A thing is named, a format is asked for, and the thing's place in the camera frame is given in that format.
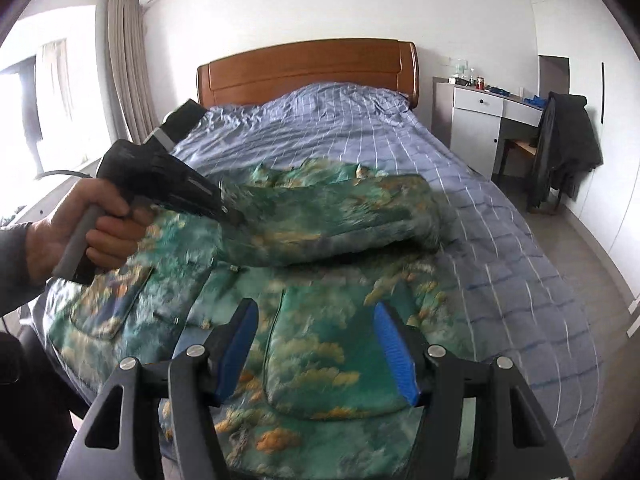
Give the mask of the person's left hand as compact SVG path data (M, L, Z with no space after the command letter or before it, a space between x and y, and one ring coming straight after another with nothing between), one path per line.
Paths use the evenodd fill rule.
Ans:
M52 276L64 249L86 209L105 210L96 226L86 234L86 256L102 270L114 270L133 255L146 228L153 222L149 208L130 208L111 182L103 179L78 181L49 217L27 230L25 255L30 279L40 285Z

